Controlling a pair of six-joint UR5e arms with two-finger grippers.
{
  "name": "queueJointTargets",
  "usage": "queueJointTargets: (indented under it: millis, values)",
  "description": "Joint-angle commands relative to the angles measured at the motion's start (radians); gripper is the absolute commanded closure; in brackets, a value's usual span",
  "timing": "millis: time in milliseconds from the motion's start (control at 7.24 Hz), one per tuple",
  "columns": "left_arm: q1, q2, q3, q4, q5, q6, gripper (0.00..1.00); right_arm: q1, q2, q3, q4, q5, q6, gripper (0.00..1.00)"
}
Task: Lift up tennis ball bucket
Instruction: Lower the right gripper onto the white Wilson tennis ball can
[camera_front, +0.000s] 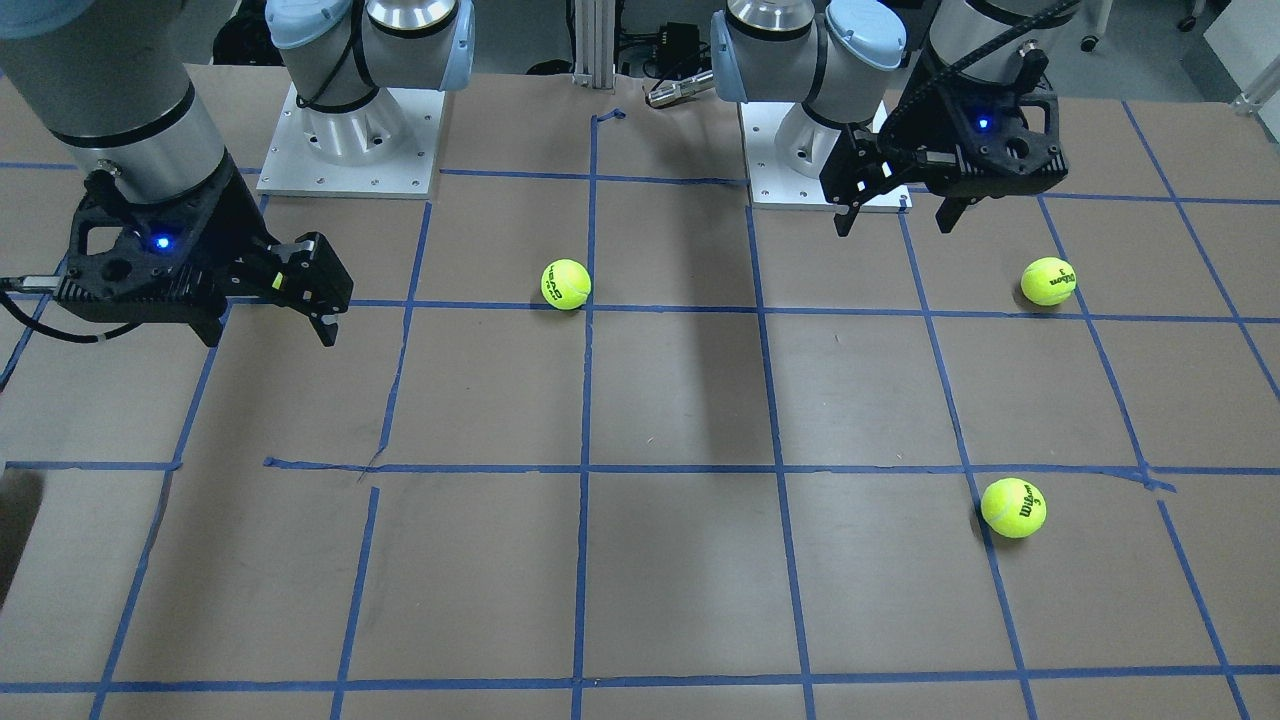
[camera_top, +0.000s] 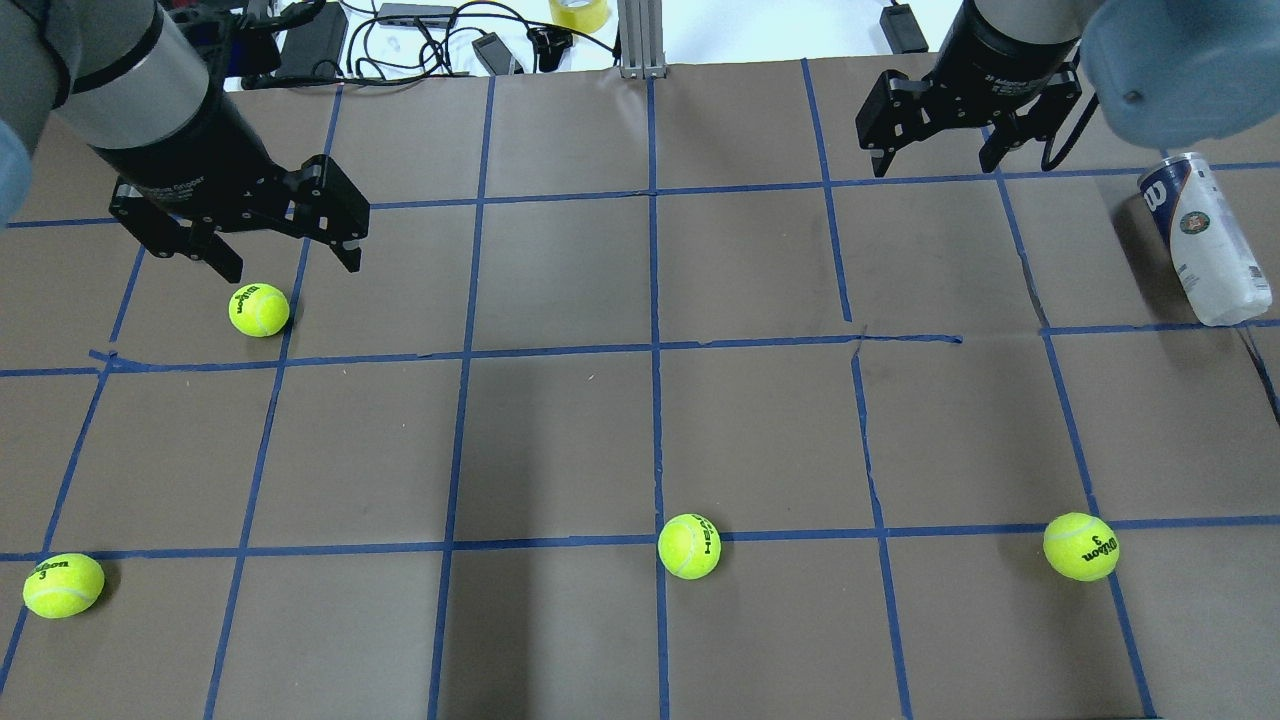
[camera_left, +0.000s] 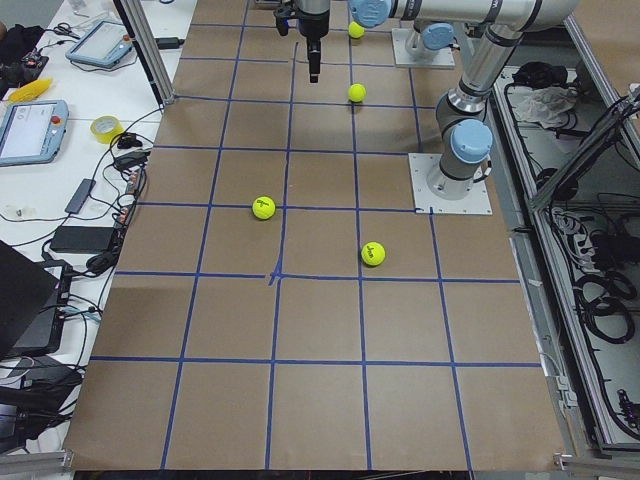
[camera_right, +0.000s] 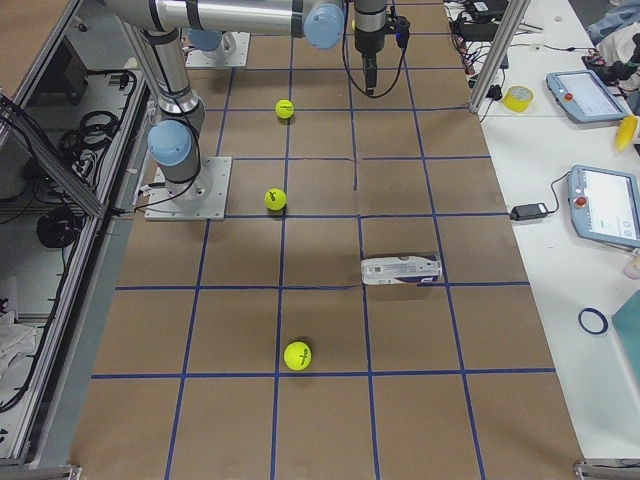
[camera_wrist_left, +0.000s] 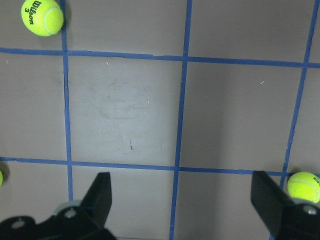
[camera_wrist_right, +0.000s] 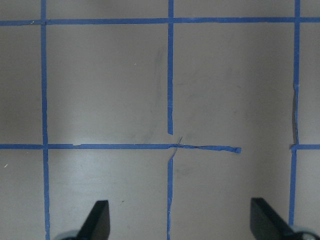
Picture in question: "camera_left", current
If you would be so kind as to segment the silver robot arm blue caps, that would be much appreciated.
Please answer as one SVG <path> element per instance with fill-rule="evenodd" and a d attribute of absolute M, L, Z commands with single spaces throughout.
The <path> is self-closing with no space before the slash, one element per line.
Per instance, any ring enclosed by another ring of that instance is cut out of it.
<path fill-rule="evenodd" d="M 473 179 L 491 150 L 493 137 L 477 119 L 506 61 L 524 33 L 561 23 L 576 1 L 350 1 L 352 18 L 365 28 L 389 18 L 469 22 L 487 26 L 458 85 L 437 106 L 444 153 L 436 172 L 454 182 Z"/>

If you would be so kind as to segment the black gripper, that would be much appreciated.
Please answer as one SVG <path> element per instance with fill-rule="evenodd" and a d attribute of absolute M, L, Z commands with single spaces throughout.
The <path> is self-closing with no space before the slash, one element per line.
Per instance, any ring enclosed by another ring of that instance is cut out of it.
<path fill-rule="evenodd" d="M 310 50 L 309 81 L 317 83 L 321 71 L 321 40 L 328 34 L 330 24 L 329 0 L 281 1 L 273 12 L 275 26 L 281 36 L 289 33 L 289 22 L 295 20 L 297 29 L 304 36 Z"/>

